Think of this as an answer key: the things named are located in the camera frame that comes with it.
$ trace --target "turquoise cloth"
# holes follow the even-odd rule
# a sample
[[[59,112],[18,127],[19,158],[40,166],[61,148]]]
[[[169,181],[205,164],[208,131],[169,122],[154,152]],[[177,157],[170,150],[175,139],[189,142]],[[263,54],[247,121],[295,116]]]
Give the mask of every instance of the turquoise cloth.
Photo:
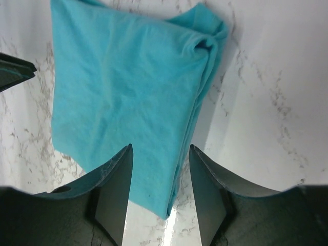
[[[130,200],[166,219],[226,25],[203,4],[168,20],[96,0],[52,0],[51,11],[54,147],[90,172],[131,143]]]

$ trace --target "table surface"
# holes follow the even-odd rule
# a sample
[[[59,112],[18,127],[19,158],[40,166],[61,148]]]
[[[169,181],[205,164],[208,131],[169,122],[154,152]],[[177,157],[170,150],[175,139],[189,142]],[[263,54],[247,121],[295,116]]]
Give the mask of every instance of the table surface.
[[[197,0],[106,0],[167,18]],[[328,2],[207,0],[231,35],[192,142],[265,187],[328,182]],[[0,185],[38,193],[83,175],[51,142],[54,60],[49,1],[0,0],[0,51],[36,77],[0,94]],[[162,221],[129,202],[123,245],[201,245],[188,162]]]

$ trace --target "folded fabric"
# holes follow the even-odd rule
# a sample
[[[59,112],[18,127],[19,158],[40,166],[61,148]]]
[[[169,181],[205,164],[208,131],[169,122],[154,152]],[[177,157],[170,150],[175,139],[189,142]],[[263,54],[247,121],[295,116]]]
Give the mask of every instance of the folded fabric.
[[[130,200],[166,219],[226,25],[203,4],[168,20],[96,0],[51,10],[54,147],[90,172],[131,143]]]

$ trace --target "white marble surface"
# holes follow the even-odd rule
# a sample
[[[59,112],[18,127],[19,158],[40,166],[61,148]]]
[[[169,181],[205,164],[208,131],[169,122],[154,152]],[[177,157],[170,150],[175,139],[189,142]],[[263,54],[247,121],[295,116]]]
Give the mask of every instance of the white marble surface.
[[[164,18],[200,1],[104,2]],[[232,35],[193,143],[265,187],[328,183],[328,2],[203,2],[227,21]],[[0,51],[37,67],[35,78],[0,94],[0,185],[37,193],[80,177],[82,169],[54,151],[51,142],[54,61],[48,0],[0,0]],[[167,221],[129,203],[123,245],[201,245],[188,161]]]

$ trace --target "fabric fold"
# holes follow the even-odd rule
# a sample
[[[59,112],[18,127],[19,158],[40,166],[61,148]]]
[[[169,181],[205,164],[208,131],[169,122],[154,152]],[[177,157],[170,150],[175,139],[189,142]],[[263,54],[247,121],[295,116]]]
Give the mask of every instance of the fabric fold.
[[[90,172],[131,143],[130,200],[166,219],[226,25],[203,4],[168,20],[96,0],[52,0],[51,11],[54,147]]]

